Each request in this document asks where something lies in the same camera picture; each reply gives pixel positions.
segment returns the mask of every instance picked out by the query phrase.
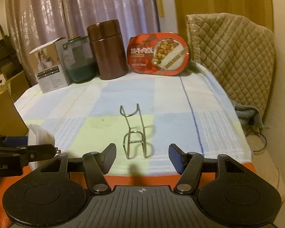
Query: green liquid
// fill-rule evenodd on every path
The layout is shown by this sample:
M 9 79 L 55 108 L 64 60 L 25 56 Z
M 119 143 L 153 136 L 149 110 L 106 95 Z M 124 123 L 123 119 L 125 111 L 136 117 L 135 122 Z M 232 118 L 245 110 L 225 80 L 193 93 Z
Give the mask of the green liquid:
M 97 73 L 96 63 L 88 64 L 78 68 L 66 68 L 66 72 L 75 83 L 89 81 L 92 80 Z

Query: bowl package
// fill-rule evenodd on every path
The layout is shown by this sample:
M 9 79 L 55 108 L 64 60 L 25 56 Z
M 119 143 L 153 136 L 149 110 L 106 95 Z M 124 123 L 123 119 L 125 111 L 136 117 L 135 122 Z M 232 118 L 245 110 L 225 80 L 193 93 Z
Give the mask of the bowl package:
M 176 75 L 189 60 L 188 45 L 172 32 L 145 33 L 130 39 L 128 63 L 139 74 Z

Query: gray cloth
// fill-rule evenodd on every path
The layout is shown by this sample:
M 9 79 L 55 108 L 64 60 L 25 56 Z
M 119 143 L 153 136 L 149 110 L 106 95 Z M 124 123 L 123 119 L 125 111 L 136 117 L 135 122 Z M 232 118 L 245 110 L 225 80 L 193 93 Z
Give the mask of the gray cloth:
M 233 100 L 230 101 L 236 111 L 236 115 L 239 118 L 245 134 L 248 133 L 248 128 L 251 128 L 251 126 L 253 126 L 254 129 L 265 128 L 262 122 L 261 113 L 256 107 L 238 104 Z

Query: metal wire holder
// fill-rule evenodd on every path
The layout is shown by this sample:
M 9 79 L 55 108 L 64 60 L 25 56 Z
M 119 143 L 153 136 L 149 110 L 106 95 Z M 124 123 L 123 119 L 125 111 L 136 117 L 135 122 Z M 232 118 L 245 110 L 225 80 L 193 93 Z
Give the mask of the metal wire holder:
M 131 127 L 130 127 L 130 124 L 128 121 L 128 117 L 134 116 L 137 112 L 139 113 L 139 116 L 140 116 L 140 121 L 142 123 L 142 131 L 143 132 L 140 132 L 137 130 L 131 130 Z M 144 158 L 146 158 L 147 157 L 146 132 L 145 132 L 145 126 L 143 124 L 143 117 L 142 117 L 142 113 L 141 113 L 140 108 L 139 108 L 139 104 L 136 104 L 136 111 L 134 111 L 133 113 L 128 114 L 128 115 L 125 113 L 125 110 L 124 110 L 123 106 L 121 105 L 119 113 L 125 117 L 125 120 L 126 120 L 128 127 L 129 127 L 129 132 L 125 134 L 124 139 L 123 139 L 123 143 L 122 143 L 127 159 L 130 159 L 130 144 L 131 143 L 138 143 L 138 142 L 140 142 L 142 144 L 143 156 L 144 156 Z M 131 134 L 132 133 L 138 133 L 141 135 L 142 138 L 140 140 L 139 139 L 138 140 L 131 140 Z M 125 140 L 126 140 L 127 136 L 128 136 L 128 143 L 127 143 L 127 149 L 126 149 Z

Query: bed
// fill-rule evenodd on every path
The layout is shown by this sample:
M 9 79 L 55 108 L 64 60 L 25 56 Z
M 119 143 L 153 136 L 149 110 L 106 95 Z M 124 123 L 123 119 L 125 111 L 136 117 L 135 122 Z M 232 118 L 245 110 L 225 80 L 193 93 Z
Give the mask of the bed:
M 141 145 L 132 144 L 127 160 L 122 146 L 128 131 L 120 105 L 132 113 L 140 105 L 146 127 L 147 158 Z M 168 158 L 168 146 L 177 144 L 184 152 L 195 151 L 206 158 L 228 154 L 250 170 L 251 150 L 240 122 L 224 90 L 212 74 L 190 62 L 180 76 L 127 75 L 102 81 L 98 77 L 83 84 L 42 94 L 38 85 L 28 89 L 15 107 L 24 122 L 40 125 L 55 136 L 55 146 L 70 157 L 102 151 L 109 143 L 117 147 L 116 160 L 106 175 L 114 185 L 170 185 L 179 179 Z M 139 117 L 130 120 L 137 130 Z M 25 168 L 25 174 L 38 164 Z M 0 179 L 0 228 L 9 225 L 1 198 L 21 177 Z M 82 174 L 71 178 L 85 186 Z M 214 179 L 204 173 L 201 185 Z

